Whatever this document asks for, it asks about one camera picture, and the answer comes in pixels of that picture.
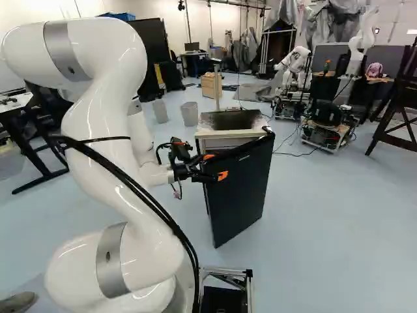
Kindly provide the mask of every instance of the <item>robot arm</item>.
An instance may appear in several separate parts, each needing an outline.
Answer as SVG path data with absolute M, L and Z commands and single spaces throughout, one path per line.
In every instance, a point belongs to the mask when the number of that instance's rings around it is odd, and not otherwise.
M 295 47 L 281 62 L 274 66 L 277 71 L 274 77 L 274 86 L 286 89 L 292 82 L 293 74 L 299 74 L 304 71 L 304 63 L 310 50 L 305 47 Z
M 88 148 L 145 191 L 172 182 L 174 170 L 182 170 L 178 179 L 197 175 L 198 160 L 192 158 L 176 169 L 155 162 L 143 112 L 131 105 L 147 70 L 146 51 L 127 23 L 93 18 L 23 25 L 7 33 L 2 53 L 11 70 L 37 85 L 66 90 L 88 85 L 66 113 L 62 134 L 78 142 L 89 140 Z M 45 276 L 51 297 L 73 312 L 165 310 L 184 262 L 182 241 L 145 204 L 149 193 L 138 198 L 76 149 L 68 149 L 66 158 L 79 186 L 118 210 L 127 223 L 77 237 L 59 248 Z M 187 288 L 195 289 L 194 282 L 191 279 Z M 182 302 L 189 310 L 187 301 Z
M 369 9 L 360 18 L 360 30 L 358 34 L 355 37 L 352 37 L 349 41 L 349 49 L 351 50 L 352 55 L 346 71 L 346 75 L 348 76 L 355 76 L 358 74 L 360 64 L 364 59 L 367 50 L 375 44 L 373 26 L 375 25 L 375 20 L 378 17 L 378 12 L 378 7 Z

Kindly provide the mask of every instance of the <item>white wall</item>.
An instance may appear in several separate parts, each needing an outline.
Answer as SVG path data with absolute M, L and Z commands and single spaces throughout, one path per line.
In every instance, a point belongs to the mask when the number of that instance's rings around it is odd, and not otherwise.
M 377 27 L 381 30 L 377 35 L 377 44 L 407 45 L 414 42 L 416 35 L 408 35 L 407 30 L 417 29 L 417 0 L 405 0 L 403 5 L 401 0 L 373 0 L 373 4 L 379 5 L 380 9 Z M 397 13 L 399 23 L 388 42 Z
M 79 7 L 91 0 L 78 0 Z M 200 42 L 202 49 L 207 49 L 210 36 L 210 16 L 207 3 L 202 0 L 188 0 L 188 15 L 190 19 L 191 38 L 193 42 Z M 103 0 L 107 11 L 130 12 L 137 19 L 162 18 L 168 34 L 169 46 L 179 54 L 184 51 L 184 43 L 188 42 L 186 28 L 186 13 L 178 11 L 176 0 Z M 231 29 L 233 38 L 239 38 L 240 8 L 220 3 L 211 4 L 213 39 L 215 44 L 223 46 L 224 33 Z M 246 9 L 242 9 L 242 31 L 246 25 Z M 255 11 L 250 10 L 249 26 L 255 27 Z
M 168 34 L 169 46 L 177 54 L 184 51 L 188 42 L 185 11 L 178 11 L 176 0 L 2 0 L 0 10 L 0 38 L 21 24 L 97 16 L 105 12 L 130 12 L 137 19 L 162 18 Z M 246 9 L 232 5 L 212 3 L 212 30 L 214 42 L 224 46 L 224 33 L 231 29 L 233 38 L 239 38 L 239 19 L 242 17 L 242 31 L 246 26 Z M 188 12 L 192 41 L 200 42 L 207 49 L 210 36 L 210 17 L 207 3 L 202 0 L 188 0 Z M 255 28 L 256 10 L 250 9 L 248 26 Z M 261 32 L 258 18 L 258 33 Z M 23 85 L 0 61 L 0 91 Z

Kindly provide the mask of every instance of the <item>white bin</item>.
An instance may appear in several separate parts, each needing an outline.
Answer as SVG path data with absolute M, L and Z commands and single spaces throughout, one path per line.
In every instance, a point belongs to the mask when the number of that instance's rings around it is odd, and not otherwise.
M 185 102 L 181 106 L 181 114 L 185 126 L 196 126 L 198 124 L 198 105 L 196 102 Z
M 154 108 L 156 121 L 158 123 L 163 124 L 169 121 L 167 107 L 165 106 L 165 102 L 163 100 L 154 101 L 154 103 L 152 103 L 152 107 Z

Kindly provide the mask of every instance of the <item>person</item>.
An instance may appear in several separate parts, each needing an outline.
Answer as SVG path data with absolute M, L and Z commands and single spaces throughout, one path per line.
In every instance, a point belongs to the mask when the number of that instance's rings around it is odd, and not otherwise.
M 34 292 L 25 291 L 0 300 L 0 313 L 23 313 L 36 303 L 38 297 Z

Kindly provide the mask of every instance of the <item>sink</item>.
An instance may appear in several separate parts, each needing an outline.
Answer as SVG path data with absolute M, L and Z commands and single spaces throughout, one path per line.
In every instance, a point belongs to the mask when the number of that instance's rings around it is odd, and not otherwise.
M 211 130 L 240 130 L 262 127 L 265 120 L 259 110 L 204 112 L 200 123 Z

